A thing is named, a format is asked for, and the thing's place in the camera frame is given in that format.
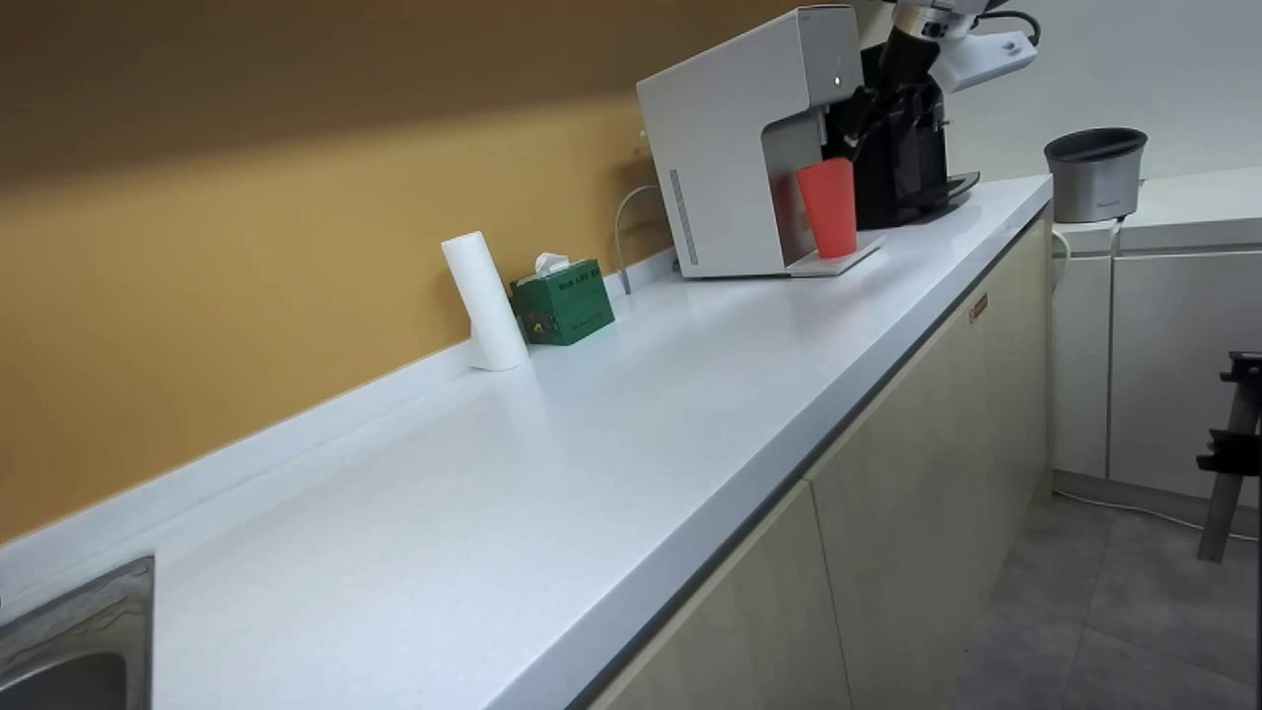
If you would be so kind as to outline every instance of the small box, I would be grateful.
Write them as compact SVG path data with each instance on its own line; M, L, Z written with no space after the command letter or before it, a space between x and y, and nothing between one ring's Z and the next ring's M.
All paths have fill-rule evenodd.
M516 279L508 305L529 342L575 342L614 320L597 261Z

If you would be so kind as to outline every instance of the white wall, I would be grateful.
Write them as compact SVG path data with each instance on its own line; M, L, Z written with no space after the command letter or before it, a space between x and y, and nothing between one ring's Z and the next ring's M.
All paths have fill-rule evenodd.
M948 99L952 171L1044 173L1084 125L1147 136L1144 173L1262 166L1262 0L1015 0L1040 60Z

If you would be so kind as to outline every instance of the yellow wall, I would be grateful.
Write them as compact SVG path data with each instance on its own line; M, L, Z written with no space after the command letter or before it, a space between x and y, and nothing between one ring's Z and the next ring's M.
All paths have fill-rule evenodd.
M633 82L777 10L7 0L0 540L466 340L454 233L612 269Z

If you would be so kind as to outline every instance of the wall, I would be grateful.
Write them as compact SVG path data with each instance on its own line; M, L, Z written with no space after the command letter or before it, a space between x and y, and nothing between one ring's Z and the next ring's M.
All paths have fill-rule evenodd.
M952 171L1044 173L1040 145L1089 125L1147 132L1144 173L1262 166L1258 0L1018 0L1040 60L948 99Z
M466 340L454 233L612 269L635 81L781 10L7 0L0 540Z

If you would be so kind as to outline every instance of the black coffee grinder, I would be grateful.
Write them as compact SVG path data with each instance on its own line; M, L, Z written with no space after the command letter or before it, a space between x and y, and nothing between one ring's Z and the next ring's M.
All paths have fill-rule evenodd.
M948 179L943 87L927 77L939 46L890 37L864 52L864 87L834 102L825 160L856 161L856 220L886 229L930 220L968 200L971 179Z

